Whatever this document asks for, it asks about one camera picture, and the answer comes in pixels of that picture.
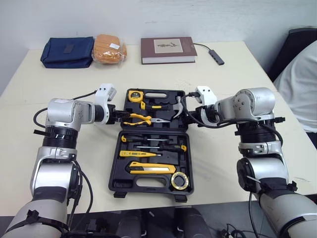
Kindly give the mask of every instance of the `black cable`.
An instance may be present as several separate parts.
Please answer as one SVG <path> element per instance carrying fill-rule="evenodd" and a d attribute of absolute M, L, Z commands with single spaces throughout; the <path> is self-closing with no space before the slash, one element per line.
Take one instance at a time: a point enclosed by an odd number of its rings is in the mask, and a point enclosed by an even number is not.
<path fill-rule="evenodd" d="M 245 119 L 229 119 L 229 120 L 222 120 L 222 121 L 218 122 L 217 125 L 221 125 L 221 124 L 224 124 L 224 123 L 233 123 L 233 124 L 235 124 L 236 122 L 245 122 L 245 121 L 247 121 L 247 122 L 256 122 L 256 123 L 258 122 L 257 120 L 247 119 L 247 118 L 245 118 Z"/>
<path fill-rule="evenodd" d="M 244 232 L 249 232 L 249 233 L 253 233 L 254 234 L 254 232 L 253 231 L 240 231 L 240 230 L 238 230 L 238 229 L 236 229 L 232 224 L 230 224 L 230 223 L 227 223 L 227 233 L 228 233 L 228 231 L 229 231 L 229 226 L 231 226 L 234 230 L 231 232 L 231 234 L 232 233 L 235 233 L 235 234 L 240 234 L 240 235 L 242 235 L 241 233 L 244 233 Z M 263 235 L 263 234 L 260 234 L 260 233 L 258 233 L 258 235 L 259 236 L 262 236 L 262 237 L 267 237 L 267 238 L 272 238 L 272 237 L 269 237 L 269 236 L 267 236 L 267 235 Z"/>
<path fill-rule="evenodd" d="M 85 94 L 85 95 L 83 95 L 83 96 L 78 96 L 78 97 L 76 97 L 76 98 L 72 98 L 72 100 L 77 100 L 77 99 L 80 99 L 80 98 L 86 98 L 86 97 L 88 97 L 88 96 L 94 95 L 96 92 L 97 92 L 97 90 L 95 90 L 94 92 Z"/>
<path fill-rule="evenodd" d="M 252 211 L 251 211 L 251 199 L 252 199 L 252 192 L 250 192 L 250 195 L 249 195 L 249 216 L 250 216 L 251 225 L 252 225 L 252 229 L 254 231 L 254 234 L 255 234 L 256 238 L 260 238 L 258 235 L 256 226 L 254 225 L 254 222 L 253 222 Z"/>
<path fill-rule="evenodd" d="M 203 45 L 203 44 L 198 44 L 198 43 L 193 43 L 194 45 L 198 45 L 198 46 L 203 46 L 203 47 L 205 47 L 205 48 L 207 48 L 208 50 L 210 50 L 211 51 L 211 49 L 208 47 L 208 46 L 205 46 L 205 45 Z"/>
<path fill-rule="evenodd" d="M 47 109 L 48 109 L 48 108 L 43 108 L 43 109 L 37 111 L 37 112 L 34 114 L 34 116 L 33 116 L 33 122 L 35 123 L 35 125 L 38 125 L 38 126 L 40 126 L 40 127 L 42 127 L 42 128 L 45 128 L 44 125 L 39 124 L 39 123 L 37 122 L 37 117 L 38 117 L 38 115 L 39 115 L 40 113 L 46 111 Z"/>
<path fill-rule="evenodd" d="M 86 180 L 87 185 L 88 185 L 88 188 L 89 188 L 89 192 L 90 192 L 90 203 L 89 203 L 89 206 L 88 206 L 88 209 L 87 209 L 86 213 L 82 216 L 82 218 L 79 220 L 79 222 L 77 223 L 77 225 L 76 225 L 72 230 L 76 230 L 76 229 L 79 227 L 79 225 L 82 223 L 82 221 L 86 218 L 86 216 L 87 216 L 88 213 L 90 212 L 90 209 L 91 209 L 91 207 L 92 207 L 92 205 L 93 205 L 93 201 L 94 201 L 93 189 L 92 189 L 92 187 L 91 187 L 91 184 L 90 184 L 90 182 L 89 182 L 89 179 L 87 178 L 87 176 L 85 175 L 84 172 L 82 172 L 82 174 L 83 174 L 83 177 L 84 177 L 84 179 Z"/>
<path fill-rule="evenodd" d="M 263 124 L 263 125 L 261 125 L 261 126 L 265 127 L 267 130 L 270 130 L 271 132 L 273 132 L 273 133 L 277 136 L 277 138 L 279 139 L 279 141 L 281 142 L 281 146 L 283 145 L 283 138 L 282 138 L 281 134 L 278 133 L 277 130 L 275 130 L 275 129 L 273 129 L 272 127 L 270 127 L 270 126 L 268 126 L 268 125 L 265 125 L 265 124 Z"/>
<path fill-rule="evenodd" d="M 229 231 L 229 226 L 233 227 L 234 230 L 237 231 L 237 229 L 233 225 L 231 225 L 230 223 L 227 223 L 227 233 Z"/>
<path fill-rule="evenodd" d="M 78 97 L 76 97 L 76 98 L 72 98 L 72 100 L 77 100 L 77 99 L 80 99 L 80 98 L 85 98 L 85 97 L 88 97 L 88 96 L 91 96 L 91 95 L 95 94 L 96 92 L 97 92 L 97 90 L 95 90 L 94 92 L 91 92 L 91 93 L 82 95 L 82 96 L 78 96 Z M 42 128 L 45 128 L 44 125 L 42 125 L 42 124 L 40 124 L 40 123 L 37 122 L 37 117 L 38 117 L 38 115 L 39 115 L 40 113 L 46 111 L 47 109 L 48 109 L 48 108 L 43 108 L 43 109 L 37 111 L 37 112 L 34 114 L 34 116 L 33 116 L 33 122 L 34 122 L 35 125 L 37 125 L 37 126 L 39 126 L 39 127 L 42 127 Z"/>
<path fill-rule="evenodd" d="M 77 195 L 76 195 L 76 197 L 74 199 L 73 208 L 72 208 L 72 210 L 70 212 L 70 215 L 69 215 L 69 218 L 68 218 L 68 222 L 67 222 L 67 225 L 68 225 L 69 228 L 71 228 L 71 225 L 72 225 L 72 222 L 73 222 L 73 218 L 74 218 L 75 209 L 78 206 L 79 199 L 80 199 L 80 196 L 81 196 L 81 191 L 82 191 L 82 188 L 83 188 L 83 172 L 82 172 L 82 170 L 80 168 L 79 163 L 76 160 L 73 161 L 73 163 L 76 165 L 76 168 L 77 168 L 78 173 L 79 173 L 79 187 L 78 187 Z"/>
<path fill-rule="evenodd" d="M 190 112 L 187 110 L 186 108 L 186 105 L 184 103 L 184 99 L 186 97 L 189 97 L 189 94 L 181 97 L 180 99 L 180 103 L 183 105 L 183 110 L 185 111 L 185 113 L 197 124 L 201 125 L 201 126 L 204 126 L 204 127 L 207 127 L 207 128 L 212 128 L 212 129 L 217 129 L 217 128 L 223 128 L 225 126 L 228 126 L 228 124 L 224 124 L 224 125 L 220 125 L 220 126 L 213 126 L 213 125 L 207 125 L 207 124 L 204 124 L 202 123 L 201 121 L 197 120 L 196 118 L 193 117 L 193 115 L 190 114 Z"/>

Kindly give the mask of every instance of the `person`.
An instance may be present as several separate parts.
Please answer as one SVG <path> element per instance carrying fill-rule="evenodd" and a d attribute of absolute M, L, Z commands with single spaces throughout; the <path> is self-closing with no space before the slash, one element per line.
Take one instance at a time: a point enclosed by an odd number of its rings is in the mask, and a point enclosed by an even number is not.
<path fill-rule="evenodd" d="M 274 85 L 317 149 L 317 41 L 287 65 Z"/>

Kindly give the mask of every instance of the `robotic arm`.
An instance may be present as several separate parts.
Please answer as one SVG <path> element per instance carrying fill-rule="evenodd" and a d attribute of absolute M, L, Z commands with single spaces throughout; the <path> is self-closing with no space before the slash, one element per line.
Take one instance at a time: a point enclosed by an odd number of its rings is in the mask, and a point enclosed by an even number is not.
<path fill-rule="evenodd" d="M 31 178 L 33 199 L 16 214 L 3 238 L 59 238 L 69 229 L 67 205 L 81 192 L 76 142 L 81 124 L 114 124 L 116 94 L 112 84 L 102 84 L 95 103 L 52 99 L 48 106 L 44 136 Z"/>
<path fill-rule="evenodd" d="M 283 238 L 316 237 L 317 206 L 295 193 L 296 183 L 288 184 L 282 138 L 274 126 L 285 119 L 274 117 L 274 94 L 267 88 L 243 89 L 217 101 L 210 88 L 199 86 L 191 96 L 203 106 L 190 114 L 203 124 L 237 124 L 243 155 L 237 162 L 239 184 L 255 195 L 275 233 Z"/>
<path fill-rule="evenodd" d="M 95 103 L 50 101 L 46 129 L 35 131 L 44 140 L 32 173 L 33 199 L 17 213 L 3 238 L 59 238 L 69 229 L 66 207 L 71 198 L 79 198 L 82 186 L 76 163 L 78 132 L 81 124 L 114 124 L 117 118 L 127 116 L 107 104 L 115 93 L 112 84 L 103 84 L 96 91 Z M 189 123 L 209 128 L 237 124 L 243 155 L 237 163 L 239 184 L 255 195 L 276 234 L 285 238 L 315 237 L 317 206 L 295 193 L 294 182 L 288 184 L 282 138 L 275 130 L 275 123 L 284 119 L 274 117 L 274 94 L 266 88 L 243 89 L 217 101 L 210 88 L 200 86 L 188 96 L 203 104 L 194 112 L 184 105 Z"/>

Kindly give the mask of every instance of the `yellow handle pliers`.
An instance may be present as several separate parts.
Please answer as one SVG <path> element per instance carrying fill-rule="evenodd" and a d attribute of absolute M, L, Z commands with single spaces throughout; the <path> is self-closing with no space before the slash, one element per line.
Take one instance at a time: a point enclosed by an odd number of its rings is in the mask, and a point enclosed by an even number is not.
<path fill-rule="evenodd" d="M 151 125 L 152 123 L 163 123 L 163 122 L 170 122 L 170 120 L 164 120 L 164 119 L 160 119 L 160 118 L 153 118 L 151 116 L 143 116 L 140 114 L 136 114 L 136 113 L 131 113 L 130 114 L 130 118 L 138 118 L 141 119 L 142 121 L 140 122 L 136 122 L 136 123 L 131 123 L 131 122 L 124 122 L 123 124 L 125 125 L 141 125 L 141 124 L 148 124 Z"/>

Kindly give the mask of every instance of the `toolbox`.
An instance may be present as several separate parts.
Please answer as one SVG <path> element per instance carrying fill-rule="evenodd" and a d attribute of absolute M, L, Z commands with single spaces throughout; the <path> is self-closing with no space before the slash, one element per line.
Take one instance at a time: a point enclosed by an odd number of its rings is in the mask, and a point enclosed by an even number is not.
<path fill-rule="evenodd" d="M 125 198 L 128 192 L 166 193 L 176 202 L 187 202 L 186 196 L 194 191 L 188 125 L 183 112 L 173 118 L 184 95 L 177 90 L 127 90 L 125 111 L 170 122 L 140 118 L 121 122 L 108 184 L 114 197 Z M 139 179 L 156 180 L 161 186 L 143 186 Z"/>

